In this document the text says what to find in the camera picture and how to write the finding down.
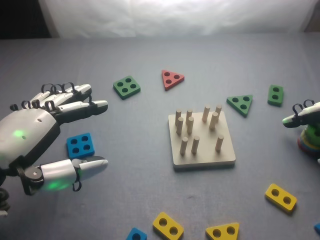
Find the table surface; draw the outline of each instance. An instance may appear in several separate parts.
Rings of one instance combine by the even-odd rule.
[[[1,240],[124,240],[137,227],[159,237],[152,222],[166,212],[184,227],[185,240],[204,240],[205,229],[238,222],[238,240],[319,239],[320,166],[296,140],[303,127],[282,119],[306,99],[318,102],[320,34],[223,35],[193,39],[0,41],[0,118],[9,105],[30,100],[44,83],[90,84],[94,100],[109,109],[61,126],[61,134],[36,164],[67,159],[66,139],[91,133],[108,168],[65,189],[23,193],[8,177],[9,216],[0,218]],[[164,90],[161,70],[185,75]],[[113,82],[132,75],[141,92],[121,100]],[[267,104],[270,84],[284,87],[282,107]],[[247,118],[227,97],[253,95]],[[168,115],[177,108],[201,112],[222,103],[236,163],[228,169],[175,172]],[[292,216],[266,201],[275,183],[298,199]]]

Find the robotic hand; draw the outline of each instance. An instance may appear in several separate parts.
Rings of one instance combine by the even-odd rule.
[[[108,109],[107,101],[92,101],[89,84],[70,83],[68,89],[65,84],[50,84],[50,90],[45,90],[46,85],[31,101],[23,101],[22,109],[11,105],[13,112],[0,121],[0,186],[6,176],[19,176],[25,194],[30,196],[40,189],[62,190],[71,185],[77,192],[82,180],[108,165],[103,157],[91,156],[32,166],[58,137],[61,124],[99,115]],[[0,188],[0,216],[6,215],[5,211],[10,208],[8,197],[8,192]]]
[[[307,102],[311,102],[312,106],[308,107],[306,105]],[[301,112],[297,112],[296,106],[301,108]],[[293,105],[294,114],[282,120],[285,127],[296,128],[300,125],[318,126],[320,124],[320,102],[315,103],[315,101],[307,99],[304,101],[303,106],[299,103]]]

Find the green rectangular block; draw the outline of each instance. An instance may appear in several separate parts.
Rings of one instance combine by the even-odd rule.
[[[127,99],[141,90],[140,85],[132,76],[126,76],[121,80],[114,82],[113,89],[121,99]]]
[[[284,100],[284,88],[278,85],[270,85],[268,104],[280,107]]]

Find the blue square block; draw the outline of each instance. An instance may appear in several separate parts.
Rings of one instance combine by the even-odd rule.
[[[80,159],[95,154],[90,133],[69,137],[66,146],[70,159]]]
[[[320,235],[320,223],[314,225],[314,230]]]
[[[147,240],[147,234],[145,234],[144,232],[134,227],[132,228],[126,240],[136,240],[136,239]]]

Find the white backdrop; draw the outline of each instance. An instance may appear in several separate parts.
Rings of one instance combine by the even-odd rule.
[[[317,0],[39,0],[53,37],[303,31]]]

